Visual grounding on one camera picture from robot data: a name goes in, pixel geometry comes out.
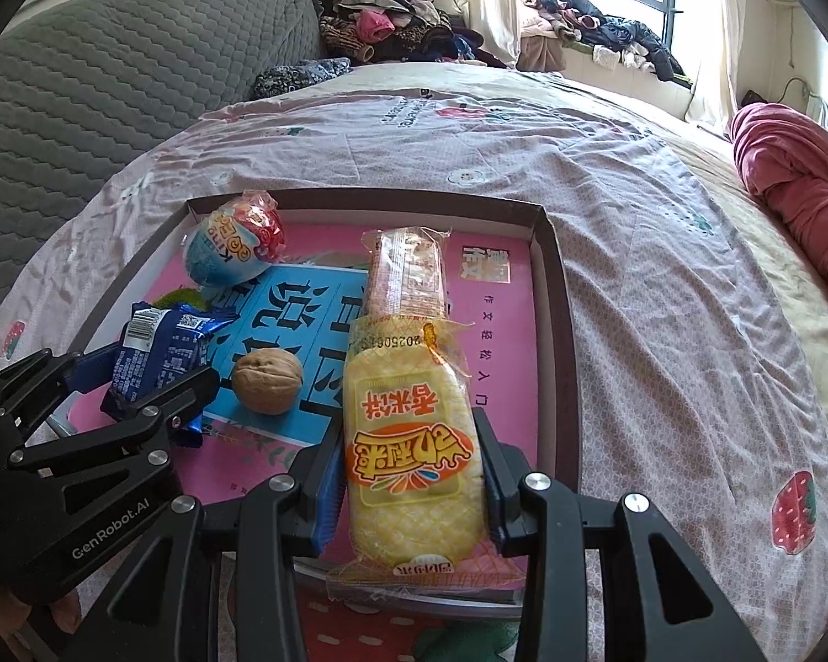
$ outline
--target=gray quilted headboard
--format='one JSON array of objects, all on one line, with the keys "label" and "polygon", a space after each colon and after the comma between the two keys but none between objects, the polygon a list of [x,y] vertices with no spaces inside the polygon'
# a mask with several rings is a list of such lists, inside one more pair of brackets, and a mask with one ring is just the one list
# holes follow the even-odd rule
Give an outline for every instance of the gray quilted headboard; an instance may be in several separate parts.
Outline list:
[{"label": "gray quilted headboard", "polygon": [[0,303],[116,172],[262,68],[320,56],[311,0],[72,0],[0,39]]}]

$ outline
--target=bed sheet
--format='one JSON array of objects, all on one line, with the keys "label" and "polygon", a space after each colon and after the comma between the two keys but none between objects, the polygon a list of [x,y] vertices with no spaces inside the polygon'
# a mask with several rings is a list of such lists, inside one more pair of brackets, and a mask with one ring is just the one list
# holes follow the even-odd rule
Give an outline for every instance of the bed sheet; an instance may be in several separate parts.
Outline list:
[{"label": "bed sheet", "polygon": [[[828,622],[826,416],[780,296],[732,216],[670,147],[671,121],[642,110],[558,77],[386,64],[204,115],[114,176],[25,267],[0,307],[0,366],[17,321],[27,328],[14,360],[66,350],[192,196],[465,186],[540,202],[575,318],[583,490],[650,496],[769,659],[797,662]],[[790,535],[776,540],[782,528]],[[589,580],[600,659],[596,565]]]},{"label": "bed sheet", "polygon": [[[733,147],[729,142],[653,105],[575,83],[560,74],[521,72],[517,77],[510,77],[495,70],[472,73],[466,68],[444,68],[430,71],[429,77],[424,77],[415,68],[382,70],[374,66],[358,68],[348,77],[320,86],[319,94],[329,90],[367,92],[425,83],[443,92],[485,99],[511,97],[545,105],[558,105],[561,92],[576,92],[583,95],[577,105],[584,111],[605,113],[610,105],[623,108],[654,127],[704,184],[749,244],[804,347],[828,421],[828,288],[778,218],[745,191],[735,170]],[[315,93],[301,90],[287,97],[297,99]]]}]

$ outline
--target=yellow snack package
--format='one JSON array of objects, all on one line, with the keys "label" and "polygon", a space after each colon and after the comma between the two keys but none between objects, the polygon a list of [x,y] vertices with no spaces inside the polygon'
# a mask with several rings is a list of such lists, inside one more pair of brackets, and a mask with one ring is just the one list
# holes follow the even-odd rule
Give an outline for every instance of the yellow snack package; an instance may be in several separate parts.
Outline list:
[{"label": "yellow snack package", "polygon": [[461,326],[444,318],[447,237],[415,227],[364,237],[367,315],[352,324],[343,369],[357,559],[336,583],[471,590],[522,577],[488,540]]}]

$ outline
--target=pink blanket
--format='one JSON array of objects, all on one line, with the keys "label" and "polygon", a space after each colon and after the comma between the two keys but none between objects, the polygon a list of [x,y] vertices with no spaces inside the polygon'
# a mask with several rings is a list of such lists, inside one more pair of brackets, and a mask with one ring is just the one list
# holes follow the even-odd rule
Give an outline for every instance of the pink blanket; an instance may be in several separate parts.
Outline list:
[{"label": "pink blanket", "polygon": [[780,104],[747,106],[730,123],[736,168],[828,283],[828,132]]}]

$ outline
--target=blue rectangle on book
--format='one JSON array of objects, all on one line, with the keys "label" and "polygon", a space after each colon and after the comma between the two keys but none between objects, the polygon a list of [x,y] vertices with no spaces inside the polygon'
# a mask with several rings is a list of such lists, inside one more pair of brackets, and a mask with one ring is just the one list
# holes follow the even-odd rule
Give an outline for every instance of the blue rectangle on book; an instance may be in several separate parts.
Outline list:
[{"label": "blue rectangle on book", "polygon": [[[227,289],[214,305],[232,306],[240,318],[209,343],[209,362],[221,373],[221,388],[205,413],[277,440],[320,442],[332,416],[342,412],[349,326],[362,313],[366,281],[367,273],[355,269],[280,264]],[[230,375],[243,355],[276,346],[300,359],[304,385],[288,413],[254,413],[236,400]]]}]

